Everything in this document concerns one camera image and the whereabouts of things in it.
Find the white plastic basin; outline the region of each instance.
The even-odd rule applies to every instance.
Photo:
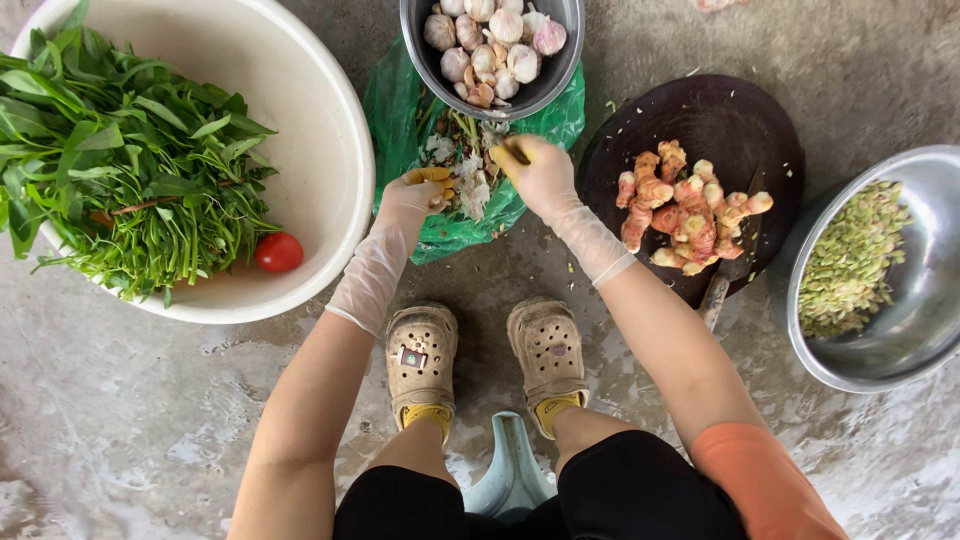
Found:
[[[77,0],[47,0],[13,46],[30,48],[30,29],[55,32]],[[176,287],[143,304],[182,321],[231,324],[278,315],[329,285],[347,265],[371,214],[374,165],[370,131],[343,69],[313,33],[274,0],[90,0],[87,26],[120,48],[175,65],[199,83],[240,92],[250,117],[279,131],[258,147],[280,174],[261,193],[268,219],[300,240],[303,265],[270,274],[245,260],[233,275]],[[47,223],[43,234],[60,237]]]

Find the yellow sock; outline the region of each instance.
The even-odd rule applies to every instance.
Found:
[[[410,405],[403,408],[403,426],[405,428],[419,418],[436,422],[440,429],[444,431],[444,441],[446,440],[446,435],[450,433],[450,409],[446,408],[446,405]]]
[[[549,433],[551,437],[554,436],[553,417],[557,416],[558,412],[569,406],[581,406],[580,392],[574,392],[556,398],[547,398],[537,405],[535,409],[537,418],[539,418],[540,423],[543,424],[543,430]]]

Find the stainless steel bowl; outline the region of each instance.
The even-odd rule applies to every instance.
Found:
[[[863,186],[903,182],[900,201],[915,218],[903,229],[906,263],[890,267],[896,304],[873,316],[861,335],[804,338],[800,281],[817,238]],[[928,146],[888,159],[806,210],[770,267],[780,322],[807,371],[848,392],[884,392],[917,380],[960,352],[960,147]]]
[[[533,0],[538,12],[550,15],[566,28],[566,46],[552,57],[543,59],[540,76],[529,85],[521,85],[517,95],[509,100],[510,107],[480,109],[460,99],[453,83],[440,72],[440,58],[444,53],[423,39],[426,19],[433,14],[433,5],[439,0],[400,0],[400,25],[407,51],[420,77],[433,93],[453,109],[480,120],[505,122],[519,120],[543,109],[556,99],[573,77],[584,50],[584,0]]]

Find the red tomato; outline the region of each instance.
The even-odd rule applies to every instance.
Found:
[[[267,272],[289,272],[303,262],[303,246],[292,234],[267,234],[257,244],[253,258]]]

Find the concrete floor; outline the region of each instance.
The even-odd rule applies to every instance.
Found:
[[[399,32],[390,0],[281,2],[361,92]],[[0,49],[37,4],[0,0]],[[697,67],[780,100],[806,148],[808,198],[901,150],[960,144],[954,0],[755,0],[710,15],[686,0],[588,0],[587,29],[588,128],[575,153],[609,114],[604,103]],[[438,300],[460,319],[447,455],[465,487],[490,463],[490,415],[523,409],[504,324],[531,295],[576,312],[591,406],[679,446],[659,392],[579,270],[568,288],[571,255],[547,233],[528,214],[493,244],[410,266],[393,304]],[[123,305],[64,269],[30,276],[0,240],[0,538],[224,537],[264,400],[331,291],[267,321],[196,326]],[[827,388],[773,322],[762,277],[727,302],[716,333],[851,538],[956,537],[960,365],[884,395]],[[395,432],[381,346],[337,461],[340,493]],[[556,450],[531,435],[549,469]]]

